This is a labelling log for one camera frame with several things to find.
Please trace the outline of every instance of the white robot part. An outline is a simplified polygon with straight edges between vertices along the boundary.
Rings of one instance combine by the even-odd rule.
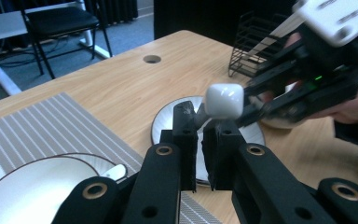
[[[299,0],[294,12],[333,47],[358,36],[358,0]]]
[[[213,84],[205,94],[205,112],[212,119],[237,119],[242,114],[243,95],[239,84]]]

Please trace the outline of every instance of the chair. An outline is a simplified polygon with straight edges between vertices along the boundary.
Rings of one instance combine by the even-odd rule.
[[[92,31],[92,59],[95,57],[95,33],[97,28],[103,30],[103,36],[108,47],[109,55],[112,57],[109,40],[106,33],[106,19],[103,0],[85,0],[87,11],[79,7],[58,7],[53,9],[26,12],[24,0],[21,0],[21,15],[25,21],[28,33],[33,43],[36,44],[39,53],[45,62],[46,68],[52,79],[54,73],[48,63],[48,58],[42,49],[40,42],[46,39],[56,39],[60,36],[70,35],[83,31]],[[82,49],[65,52],[71,53]]]

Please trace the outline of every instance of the dish rack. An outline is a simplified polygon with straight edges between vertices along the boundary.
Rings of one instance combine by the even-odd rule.
[[[274,15],[271,20],[256,17],[253,12],[243,14],[231,53],[228,76],[242,74],[255,77],[258,65],[269,60],[284,47],[288,36],[280,38],[270,33],[286,19],[286,16],[279,14]],[[270,38],[269,43],[275,42],[270,45],[261,43],[266,38]]]

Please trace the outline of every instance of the white plate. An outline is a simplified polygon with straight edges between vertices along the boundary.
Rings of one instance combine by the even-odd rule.
[[[72,189],[96,175],[73,158],[28,163],[0,180],[0,223],[51,223]]]
[[[159,143],[159,138],[161,136],[161,130],[169,130],[172,129],[172,122],[173,122],[173,108],[185,101],[191,101],[194,106],[194,110],[197,111],[200,108],[202,103],[201,96],[189,96],[185,98],[181,98],[170,102],[169,104],[165,105],[161,110],[156,114],[155,119],[153,120],[152,124],[152,141],[153,144]],[[257,143],[260,145],[265,145],[264,135],[261,132],[260,127],[257,123],[253,123],[246,127],[240,127],[240,132],[242,136],[245,138],[247,143]],[[208,182],[208,172],[205,168],[205,161],[203,158],[202,153],[202,141],[203,133],[199,132],[199,143],[198,143],[198,150],[197,150],[197,163],[196,163],[196,178],[197,182],[201,185],[207,185]]]

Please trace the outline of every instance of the striped placemat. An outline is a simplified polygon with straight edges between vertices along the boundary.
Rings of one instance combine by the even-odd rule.
[[[138,172],[143,158],[65,93],[0,119],[0,179],[33,161],[95,155]],[[185,192],[181,223],[220,223]]]

